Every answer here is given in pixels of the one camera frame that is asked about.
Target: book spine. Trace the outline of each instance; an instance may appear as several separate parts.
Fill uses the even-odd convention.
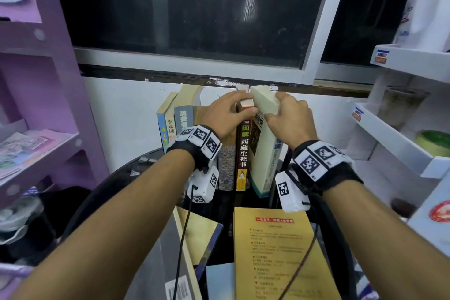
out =
[[[162,149],[164,150],[164,153],[166,153],[167,146],[169,145],[169,135],[166,127],[166,118],[164,117],[164,114],[161,113],[157,114],[157,117],[158,117],[159,134],[161,136]]]
[[[169,143],[175,140],[176,138],[176,129],[175,129],[175,118],[173,116],[167,115],[166,118],[166,128],[169,136]]]
[[[262,189],[262,193],[267,193],[270,191],[270,187],[272,186],[275,170],[277,168],[278,160],[281,153],[281,147],[283,143],[278,139],[275,140],[274,149],[272,152],[272,160],[270,162],[270,167],[267,170],[266,180],[264,181],[264,187]]]
[[[197,281],[200,281],[200,278],[202,277],[206,269],[206,264],[208,263],[209,257],[211,256],[211,253],[214,250],[217,241],[219,240],[219,236],[221,235],[223,227],[224,227],[223,224],[217,223],[216,229],[214,229],[211,239],[209,240],[208,245],[206,246],[206,250],[203,253],[202,258],[200,259],[200,263],[195,268],[195,276],[197,277]]]
[[[176,133],[179,134],[186,127],[194,126],[194,106],[180,105],[174,108]]]
[[[245,191],[247,181],[249,157],[249,139],[252,119],[246,119],[238,127],[238,140],[236,143],[236,191]]]

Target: white book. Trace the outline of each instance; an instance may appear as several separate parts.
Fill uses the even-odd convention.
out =
[[[264,114],[278,114],[279,100],[268,86],[250,87],[259,112],[253,118],[249,140],[250,178],[258,196],[267,197],[275,175],[282,143],[268,127]]]

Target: white wall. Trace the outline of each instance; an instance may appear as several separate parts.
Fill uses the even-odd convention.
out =
[[[170,92],[179,91],[181,84],[91,77],[85,77],[84,82],[110,172],[139,155],[161,148],[156,110]],[[205,87],[202,105],[209,105],[230,91],[225,87]],[[322,140],[346,147],[355,126],[349,118],[349,101],[365,102],[365,99],[292,95],[308,101]]]

